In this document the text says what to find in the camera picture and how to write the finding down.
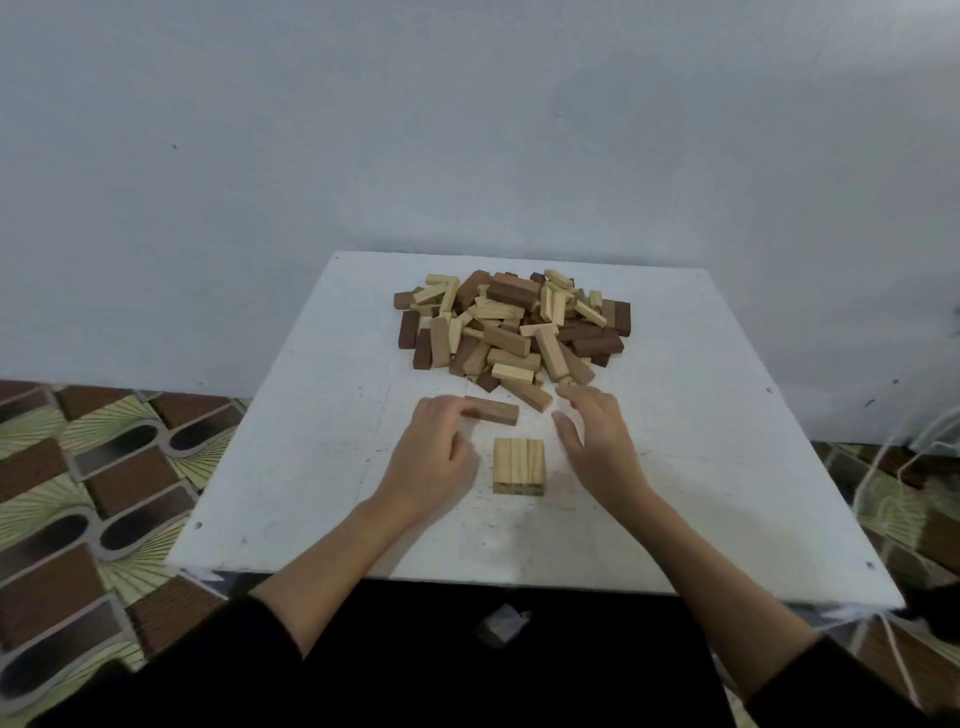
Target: dark brown wooden block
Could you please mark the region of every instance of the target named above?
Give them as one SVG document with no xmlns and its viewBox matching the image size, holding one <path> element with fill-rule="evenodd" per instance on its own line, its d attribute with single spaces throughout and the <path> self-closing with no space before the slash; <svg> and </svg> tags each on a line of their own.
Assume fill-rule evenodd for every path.
<svg viewBox="0 0 960 728">
<path fill-rule="evenodd" d="M 577 356 L 595 356 L 598 353 L 621 353 L 623 341 L 619 336 L 603 336 L 599 339 L 577 339 L 573 342 Z"/>
<path fill-rule="evenodd" d="M 540 296 L 534 291 L 528 291 L 525 288 L 497 281 L 491 283 L 487 289 L 487 298 L 491 301 L 518 305 L 527 311 L 532 311 L 534 303 L 540 300 Z"/>
<path fill-rule="evenodd" d="M 491 371 L 492 367 L 487 367 L 487 369 L 483 371 L 483 374 L 477 377 L 477 386 L 487 392 L 492 392 L 500 386 L 500 380 L 493 376 Z"/>
<path fill-rule="evenodd" d="M 401 349 L 417 347 L 417 332 L 420 330 L 420 315 L 417 311 L 404 311 L 400 319 L 400 336 L 396 345 Z"/>
<path fill-rule="evenodd" d="M 417 332 L 417 350 L 414 351 L 414 369 L 430 369 L 433 366 L 433 346 L 430 343 L 430 329 L 422 328 Z"/>
<path fill-rule="evenodd" d="M 623 301 L 616 302 L 616 330 L 621 336 L 630 336 L 630 304 Z"/>
</svg>

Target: black sleeve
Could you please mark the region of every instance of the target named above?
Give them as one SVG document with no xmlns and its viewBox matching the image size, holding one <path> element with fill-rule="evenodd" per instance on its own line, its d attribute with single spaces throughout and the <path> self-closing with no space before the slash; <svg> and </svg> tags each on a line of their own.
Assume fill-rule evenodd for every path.
<svg viewBox="0 0 960 728">
<path fill-rule="evenodd" d="M 136 673 L 114 670 L 37 717 L 35 726 L 273 724 L 289 705 L 300 651 L 262 602 L 231 601 Z"/>
<path fill-rule="evenodd" d="M 929 719 L 843 647 L 824 637 L 747 702 L 760 728 L 769 726 L 930 725 Z"/>
</svg>

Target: floor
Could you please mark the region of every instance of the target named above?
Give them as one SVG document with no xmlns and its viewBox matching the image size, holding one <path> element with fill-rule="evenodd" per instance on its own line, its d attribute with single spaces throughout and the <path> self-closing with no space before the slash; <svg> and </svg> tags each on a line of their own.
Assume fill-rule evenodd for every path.
<svg viewBox="0 0 960 728">
<path fill-rule="evenodd" d="M 248 404 L 0 380 L 4 725 L 25 724 L 107 660 L 142 665 L 235 588 L 235 575 L 167 570 L 163 561 Z M 876 449 L 814 448 L 852 503 Z M 859 519 L 901 585 L 955 582 L 960 461 L 910 458 L 886 454 L 857 493 Z M 925 709 L 956 706 L 960 646 L 922 620 L 888 622 L 889 633 L 879 619 L 851 625 L 850 649 Z"/>
</svg>

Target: forearm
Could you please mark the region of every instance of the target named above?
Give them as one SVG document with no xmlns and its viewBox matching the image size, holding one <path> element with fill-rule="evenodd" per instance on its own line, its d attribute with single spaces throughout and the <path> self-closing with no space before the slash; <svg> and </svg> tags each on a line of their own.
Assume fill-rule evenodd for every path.
<svg viewBox="0 0 960 728">
<path fill-rule="evenodd" d="M 406 525 L 375 498 L 365 500 L 252 594 L 270 607 L 305 656 Z"/>
<path fill-rule="evenodd" d="M 644 488 L 621 521 L 684 599 L 746 697 L 816 642 L 802 619 L 761 589 Z"/>
</svg>

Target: left hand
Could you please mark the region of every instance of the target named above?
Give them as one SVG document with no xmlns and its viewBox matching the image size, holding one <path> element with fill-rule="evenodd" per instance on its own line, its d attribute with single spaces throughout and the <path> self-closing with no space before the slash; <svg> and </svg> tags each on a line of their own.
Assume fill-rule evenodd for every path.
<svg viewBox="0 0 960 728">
<path fill-rule="evenodd" d="M 470 400 L 443 395 L 417 403 L 371 498 L 404 528 L 422 521 L 464 483 L 473 448 L 457 429 Z"/>
</svg>

